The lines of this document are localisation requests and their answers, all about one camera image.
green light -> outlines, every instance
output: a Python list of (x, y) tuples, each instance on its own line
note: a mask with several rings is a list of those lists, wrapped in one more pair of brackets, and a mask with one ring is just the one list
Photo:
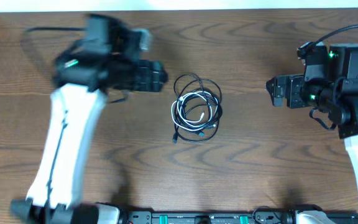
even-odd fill
[(78, 60), (77, 60), (77, 59), (73, 59), (73, 60), (71, 60), (71, 61), (65, 63), (65, 68), (70, 68), (71, 66), (74, 66), (74, 65), (76, 65), (76, 64), (78, 64)]
[(333, 58), (333, 57), (336, 56), (336, 54), (335, 54), (334, 52), (330, 51), (330, 52), (328, 53), (328, 56), (329, 56), (329, 58)]

wooden table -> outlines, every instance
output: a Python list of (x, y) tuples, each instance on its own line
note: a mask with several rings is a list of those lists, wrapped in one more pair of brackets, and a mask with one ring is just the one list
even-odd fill
[[(144, 57), (161, 60), (170, 81), (162, 93), (133, 93), (103, 111), (84, 200), (182, 211), (315, 203), (358, 212), (356, 180), (337, 132), (309, 119), (308, 108), (274, 108), (265, 91), (269, 78), (303, 72), (297, 47), (358, 23), (358, 9), (102, 14), (150, 29), (154, 42)], [(9, 203), (25, 197), (35, 178), (50, 118), (53, 69), (26, 57), (21, 34), (32, 26), (83, 27), (85, 20), (82, 12), (0, 14), (0, 223), (17, 222)], [(49, 65), (81, 35), (32, 38)], [(358, 42), (358, 30), (329, 40), (339, 42)], [(206, 143), (172, 144), (172, 86), (185, 72), (212, 79), (223, 91), (221, 126)]]

brown tabletop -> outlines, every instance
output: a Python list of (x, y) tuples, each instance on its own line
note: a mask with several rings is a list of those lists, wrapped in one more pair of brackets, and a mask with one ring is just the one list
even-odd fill
[[(356, 180), (337, 131), (310, 119), (309, 108), (274, 108), (265, 91), (275, 75), (303, 72), (297, 47), (358, 23), (358, 9), (103, 14), (150, 29), (154, 41), (144, 58), (161, 60), (170, 81), (162, 93), (133, 93), (103, 111), (85, 201), (179, 211), (314, 203), (358, 212)], [(25, 197), (39, 167), (53, 90), (50, 62), (83, 35), (32, 34), (41, 61), (24, 54), (21, 33), (32, 26), (83, 27), (85, 20), (83, 12), (0, 14), (0, 223), (16, 222), (9, 202)], [(358, 42), (358, 30), (328, 41), (342, 42)], [(172, 144), (172, 86), (185, 72), (212, 79), (223, 91), (219, 131), (202, 144)]]

white wall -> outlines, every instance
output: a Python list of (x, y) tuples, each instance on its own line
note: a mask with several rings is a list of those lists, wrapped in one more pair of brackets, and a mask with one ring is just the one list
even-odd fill
[(0, 0), (0, 12), (358, 7), (358, 0)]

cable bundle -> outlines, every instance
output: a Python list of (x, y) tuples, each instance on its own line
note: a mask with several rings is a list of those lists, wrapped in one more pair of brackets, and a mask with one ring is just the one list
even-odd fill
[[(193, 81), (191, 81), (189, 84), (187, 84), (182, 91), (178, 94), (176, 91), (176, 85), (177, 81), (183, 77), (192, 77), (194, 78)], [(200, 87), (191, 90), (188, 93), (184, 94), (184, 91), (192, 84), (198, 82), (200, 84)], [(215, 95), (211, 90), (205, 88), (203, 86), (203, 82), (210, 82), (213, 85), (215, 85), (219, 90), (219, 96)], [(175, 92), (175, 95), (177, 96), (177, 100), (172, 103), (171, 106), (171, 115), (172, 115), (172, 121), (174, 122), (174, 128), (175, 128), (175, 134), (173, 135), (173, 143), (176, 144), (178, 137), (182, 140), (188, 141), (188, 142), (205, 142), (210, 140), (218, 131), (219, 128), (219, 119), (222, 116), (223, 110), (221, 106), (222, 102), (222, 91), (220, 87), (213, 82), (212, 80), (208, 79), (200, 79), (195, 74), (185, 74), (180, 77), (178, 77), (173, 84), (173, 91)], [(197, 105), (192, 106), (191, 108), (187, 108), (187, 104), (194, 99), (200, 98), (204, 101), (204, 103), (200, 103)], [(194, 121), (187, 118), (188, 114), (193, 111), (195, 108), (198, 108), (200, 106), (206, 106), (208, 109), (208, 119), (206, 121), (203, 121), (203, 118), (205, 116), (205, 112), (202, 112), (199, 120)], [(188, 139), (181, 135), (179, 133), (179, 128), (185, 130), (188, 133), (194, 133), (197, 134), (199, 137), (203, 138), (205, 133), (203, 130), (205, 129), (214, 129), (214, 132), (212, 135), (205, 139), (201, 140), (194, 140), (194, 139)]]

